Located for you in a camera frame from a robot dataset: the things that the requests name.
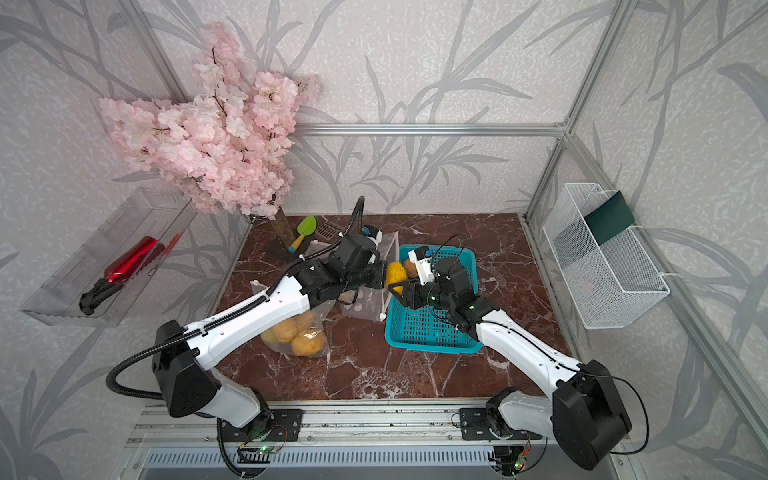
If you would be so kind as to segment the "clear dotted zipper bag back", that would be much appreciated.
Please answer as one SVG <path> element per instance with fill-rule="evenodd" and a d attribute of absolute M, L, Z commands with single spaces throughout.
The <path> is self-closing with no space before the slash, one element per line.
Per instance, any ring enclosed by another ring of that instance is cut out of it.
<path fill-rule="evenodd" d="M 383 235 L 378 246 L 380 258 L 387 264 L 399 259 L 399 234 L 397 232 Z M 386 311 L 391 300 L 390 292 L 361 287 L 358 290 L 357 301 L 351 305 L 342 305 L 341 312 L 345 317 L 382 322 L 386 319 Z"/>

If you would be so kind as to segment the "clear dotted zipper bag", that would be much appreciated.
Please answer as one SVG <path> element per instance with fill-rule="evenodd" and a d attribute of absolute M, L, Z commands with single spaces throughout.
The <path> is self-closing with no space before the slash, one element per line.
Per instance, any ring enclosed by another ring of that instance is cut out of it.
<path fill-rule="evenodd" d="M 380 258 L 387 264 L 399 259 L 399 234 L 397 232 L 383 235 L 378 246 Z M 357 301 L 351 305 L 342 305 L 341 312 L 345 317 L 382 322 L 386 319 L 386 311 L 391 300 L 390 292 L 361 287 L 358 290 Z"/>
<path fill-rule="evenodd" d="M 289 317 L 263 331 L 259 338 L 279 354 L 309 358 L 323 356 L 329 351 L 324 322 L 334 303 L 329 300 Z"/>
<path fill-rule="evenodd" d="M 319 240 L 312 240 L 304 253 L 304 257 L 306 260 L 327 260 L 337 250 L 339 243 L 340 241 L 325 243 Z"/>

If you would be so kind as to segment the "clear dotted zipper bag front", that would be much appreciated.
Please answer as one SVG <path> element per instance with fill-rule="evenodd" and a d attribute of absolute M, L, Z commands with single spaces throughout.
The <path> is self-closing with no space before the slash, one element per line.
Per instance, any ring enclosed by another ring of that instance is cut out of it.
<path fill-rule="evenodd" d="M 263 331 L 259 338 L 279 354 L 309 358 L 323 356 L 329 351 L 324 322 L 334 303 L 329 300 L 289 317 Z"/>

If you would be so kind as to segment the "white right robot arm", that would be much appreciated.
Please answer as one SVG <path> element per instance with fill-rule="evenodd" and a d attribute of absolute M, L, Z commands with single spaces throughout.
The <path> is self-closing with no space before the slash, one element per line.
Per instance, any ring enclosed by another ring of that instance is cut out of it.
<path fill-rule="evenodd" d="M 603 364 L 582 363 L 526 331 L 474 291 L 457 261 L 422 258 L 410 268 L 394 262 L 385 285 L 407 309 L 444 312 L 450 325 L 501 354 L 541 390 L 540 396 L 531 396 L 507 388 L 488 400 L 486 418 L 494 436 L 526 431 L 553 439 L 584 470 L 618 454 L 632 422 L 617 388 L 623 380 Z"/>

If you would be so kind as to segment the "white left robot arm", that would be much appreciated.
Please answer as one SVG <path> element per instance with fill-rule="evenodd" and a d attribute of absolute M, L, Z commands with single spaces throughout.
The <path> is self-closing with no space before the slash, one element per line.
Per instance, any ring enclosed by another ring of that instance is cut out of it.
<path fill-rule="evenodd" d="M 161 400 L 173 417 L 205 414 L 235 427 L 268 420 L 267 403 L 253 390 L 222 376 L 217 365 L 268 329 L 335 301 L 361 287 L 382 288 L 386 264 L 380 258 L 381 233 L 363 224 L 365 199 L 358 198 L 346 229 L 332 245 L 290 263 L 261 293 L 204 320 L 180 327 L 171 321 L 166 339 L 121 361 L 107 374 L 112 392 Z M 159 391 L 124 386 L 119 375 L 150 358 Z"/>

